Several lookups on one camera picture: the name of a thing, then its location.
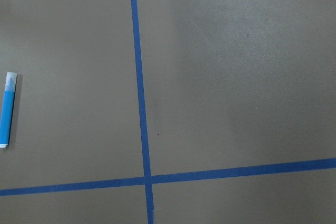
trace marker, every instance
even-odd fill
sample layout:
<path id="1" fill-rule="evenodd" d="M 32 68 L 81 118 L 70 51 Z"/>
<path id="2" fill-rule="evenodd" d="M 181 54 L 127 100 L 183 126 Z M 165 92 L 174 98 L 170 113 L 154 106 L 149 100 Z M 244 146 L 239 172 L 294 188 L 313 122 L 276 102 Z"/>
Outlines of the marker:
<path id="1" fill-rule="evenodd" d="M 0 148 L 6 148 L 11 132 L 12 113 L 14 104 L 14 94 L 16 85 L 16 73 L 7 72 L 4 101 L 2 104 L 1 122 L 0 122 Z"/>

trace floor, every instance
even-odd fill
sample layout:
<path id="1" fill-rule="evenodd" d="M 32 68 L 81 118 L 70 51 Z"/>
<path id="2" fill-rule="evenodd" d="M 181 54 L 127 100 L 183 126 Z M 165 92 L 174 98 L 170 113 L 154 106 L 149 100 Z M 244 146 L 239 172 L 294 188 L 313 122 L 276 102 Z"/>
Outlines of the floor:
<path id="1" fill-rule="evenodd" d="M 334 224 L 335 12 L 0 0 L 1 223 Z"/>

